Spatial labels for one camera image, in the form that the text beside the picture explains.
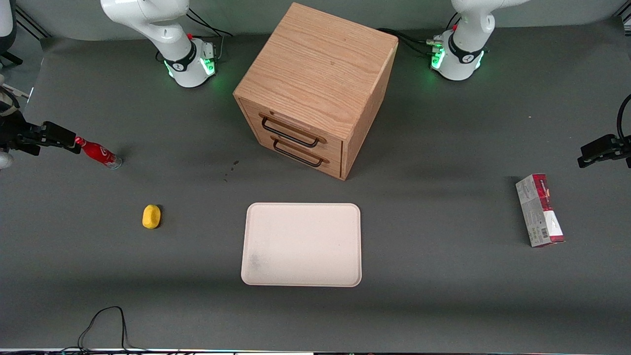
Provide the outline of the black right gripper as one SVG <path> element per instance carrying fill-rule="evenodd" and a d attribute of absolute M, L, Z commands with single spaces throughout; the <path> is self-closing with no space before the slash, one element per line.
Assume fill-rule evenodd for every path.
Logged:
<path fill-rule="evenodd" d="M 76 143 L 76 133 L 52 122 L 41 125 L 32 123 L 2 120 L 0 124 L 0 151 L 23 151 L 29 155 L 39 156 L 41 146 L 62 148 L 74 154 L 80 154 L 82 148 Z"/>

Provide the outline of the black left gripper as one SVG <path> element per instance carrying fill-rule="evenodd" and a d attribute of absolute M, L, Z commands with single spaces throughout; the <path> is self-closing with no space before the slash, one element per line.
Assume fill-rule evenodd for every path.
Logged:
<path fill-rule="evenodd" d="M 631 168 L 631 138 L 618 139 L 613 134 L 607 134 L 581 147 L 582 155 L 577 158 L 579 168 L 606 160 L 624 159 L 627 167 Z"/>

